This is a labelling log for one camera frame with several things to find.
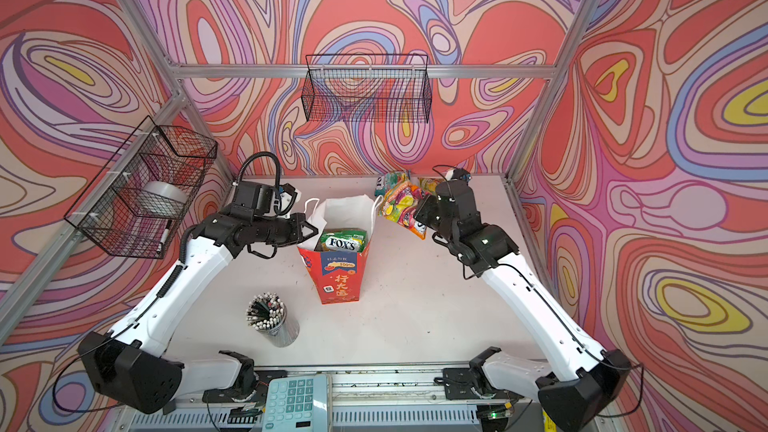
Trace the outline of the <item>pen cup with pens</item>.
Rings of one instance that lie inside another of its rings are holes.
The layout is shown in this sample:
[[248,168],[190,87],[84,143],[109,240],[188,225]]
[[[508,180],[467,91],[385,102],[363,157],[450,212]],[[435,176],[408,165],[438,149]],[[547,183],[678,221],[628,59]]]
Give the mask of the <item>pen cup with pens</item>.
[[286,348],[299,336],[300,326],[289,314],[280,296],[273,292],[257,294],[246,310],[249,327],[259,332],[272,345]]

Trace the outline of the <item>white tape roll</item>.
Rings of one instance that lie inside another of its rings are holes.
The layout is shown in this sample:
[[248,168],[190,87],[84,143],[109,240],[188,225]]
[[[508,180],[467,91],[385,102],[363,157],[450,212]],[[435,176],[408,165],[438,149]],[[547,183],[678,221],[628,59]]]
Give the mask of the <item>white tape roll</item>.
[[176,219],[182,215],[188,195],[177,186],[162,182],[148,182],[137,196],[139,211],[144,216]]

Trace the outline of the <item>yellow green lemon snack bag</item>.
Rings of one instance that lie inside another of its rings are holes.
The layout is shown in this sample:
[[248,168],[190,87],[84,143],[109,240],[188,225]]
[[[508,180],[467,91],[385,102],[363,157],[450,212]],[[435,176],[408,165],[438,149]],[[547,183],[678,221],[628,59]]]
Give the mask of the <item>yellow green lemon snack bag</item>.
[[437,194],[437,186],[443,182],[444,180],[441,178],[420,177],[418,179],[418,186],[424,193],[435,196]]

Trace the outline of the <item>black marker in basket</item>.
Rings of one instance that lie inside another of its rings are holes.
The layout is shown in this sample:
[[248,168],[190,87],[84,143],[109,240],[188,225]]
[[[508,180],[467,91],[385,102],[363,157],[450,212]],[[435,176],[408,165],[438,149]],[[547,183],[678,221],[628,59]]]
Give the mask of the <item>black marker in basket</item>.
[[161,234],[159,241],[157,242],[156,253],[162,255],[165,250],[165,244],[169,235],[169,228],[165,228]]

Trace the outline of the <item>teal calculator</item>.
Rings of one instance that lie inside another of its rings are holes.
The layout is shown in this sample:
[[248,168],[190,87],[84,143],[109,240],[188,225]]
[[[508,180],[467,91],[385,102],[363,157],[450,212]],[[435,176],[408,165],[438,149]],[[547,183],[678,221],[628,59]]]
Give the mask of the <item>teal calculator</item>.
[[331,431],[332,379],[327,374],[272,380],[262,418],[263,431]]

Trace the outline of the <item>teal mint snack bag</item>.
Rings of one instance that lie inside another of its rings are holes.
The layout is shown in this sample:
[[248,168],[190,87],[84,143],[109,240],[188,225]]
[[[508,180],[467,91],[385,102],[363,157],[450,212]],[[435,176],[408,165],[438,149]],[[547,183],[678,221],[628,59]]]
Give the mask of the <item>teal mint snack bag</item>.
[[384,196],[388,191],[396,187],[399,183],[409,179],[409,171],[387,172],[377,178],[374,195],[376,197]]

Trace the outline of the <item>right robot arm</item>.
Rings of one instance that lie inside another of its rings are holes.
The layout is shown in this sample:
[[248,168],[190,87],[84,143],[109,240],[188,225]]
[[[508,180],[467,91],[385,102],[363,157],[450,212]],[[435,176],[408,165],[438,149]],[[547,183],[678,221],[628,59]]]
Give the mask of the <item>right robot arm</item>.
[[544,354],[541,361],[490,347],[470,364],[480,385],[539,404],[562,431],[580,431],[619,395],[633,365],[577,325],[528,265],[519,246],[476,207],[466,170],[455,168],[416,213],[454,256],[467,280],[479,279],[511,308]]

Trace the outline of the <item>orange snack bag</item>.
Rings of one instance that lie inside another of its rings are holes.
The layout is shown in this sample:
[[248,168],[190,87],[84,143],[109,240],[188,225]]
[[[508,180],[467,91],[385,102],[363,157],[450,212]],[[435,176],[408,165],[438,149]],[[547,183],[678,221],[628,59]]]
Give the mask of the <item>orange snack bag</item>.
[[383,195],[379,215],[424,240],[426,226],[416,219],[423,199],[423,191],[409,179],[403,179]]

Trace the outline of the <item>red white paper bag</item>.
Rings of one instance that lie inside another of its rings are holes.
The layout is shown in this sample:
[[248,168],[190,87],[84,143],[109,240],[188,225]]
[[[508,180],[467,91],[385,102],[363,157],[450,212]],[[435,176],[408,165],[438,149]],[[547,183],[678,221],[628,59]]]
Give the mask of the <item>red white paper bag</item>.
[[[360,299],[375,220],[382,199],[365,194],[326,199],[308,218],[319,234],[298,245],[300,257],[324,305],[355,302]],[[320,252],[321,234],[328,230],[362,229],[368,234],[362,252]]]

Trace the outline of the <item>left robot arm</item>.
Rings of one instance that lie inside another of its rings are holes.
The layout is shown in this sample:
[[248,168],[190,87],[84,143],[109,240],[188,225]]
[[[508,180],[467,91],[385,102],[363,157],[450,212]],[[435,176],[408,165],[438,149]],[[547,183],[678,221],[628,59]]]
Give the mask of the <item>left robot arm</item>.
[[315,235],[301,193],[290,184],[241,181],[232,201],[187,228],[179,257],[147,295],[108,332],[91,332],[77,353],[95,392],[145,414],[198,392],[234,402],[250,399],[259,377],[251,358],[229,350],[214,359],[181,362],[167,349],[182,318],[212,280],[242,252],[272,250]]

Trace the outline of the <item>green spring tea snack bag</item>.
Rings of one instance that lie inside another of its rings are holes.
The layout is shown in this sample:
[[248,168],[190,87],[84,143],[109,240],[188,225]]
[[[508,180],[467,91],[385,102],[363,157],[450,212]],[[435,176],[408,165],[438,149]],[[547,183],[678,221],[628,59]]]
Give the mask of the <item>green spring tea snack bag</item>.
[[362,252],[367,242],[365,230],[346,228],[324,231],[316,250],[320,252]]

